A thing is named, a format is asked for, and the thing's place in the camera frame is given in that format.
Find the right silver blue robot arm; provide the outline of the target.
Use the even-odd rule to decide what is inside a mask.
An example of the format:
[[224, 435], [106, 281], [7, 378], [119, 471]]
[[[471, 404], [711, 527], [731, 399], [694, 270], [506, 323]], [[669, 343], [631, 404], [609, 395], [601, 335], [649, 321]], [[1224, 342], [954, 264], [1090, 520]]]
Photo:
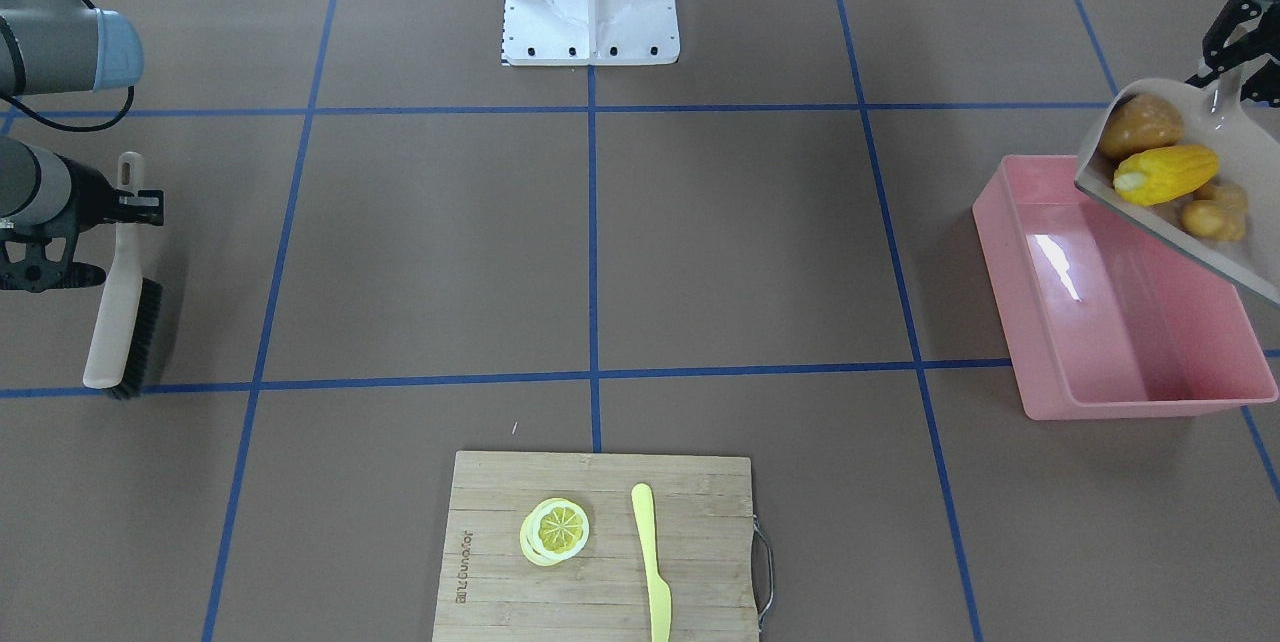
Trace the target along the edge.
[[[1, 91], [33, 121], [72, 132], [29, 109], [29, 96], [125, 90], [110, 121], [81, 127], [108, 130], [129, 113], [145, 54], [132, 22], [91, 0], [1, 1]], [[115, 185], [104, 173], [60, 153], [3, 136], [3, 238], [52, 238], [102, 223], [164, 223], [163, 192], [140, 182]]]

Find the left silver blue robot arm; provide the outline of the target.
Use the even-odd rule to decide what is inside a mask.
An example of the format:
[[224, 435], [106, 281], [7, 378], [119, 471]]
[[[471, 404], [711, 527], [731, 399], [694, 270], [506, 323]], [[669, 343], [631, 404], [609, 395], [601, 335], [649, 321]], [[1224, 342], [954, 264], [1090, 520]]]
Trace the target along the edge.
[[1279, 0], [1226, 0], [1201, 40], [1201, 64], [1187, 83], [1207, 90], [1228, 72], [1265, 63], [1243, 81], [1239, 98], [1279, 106]]

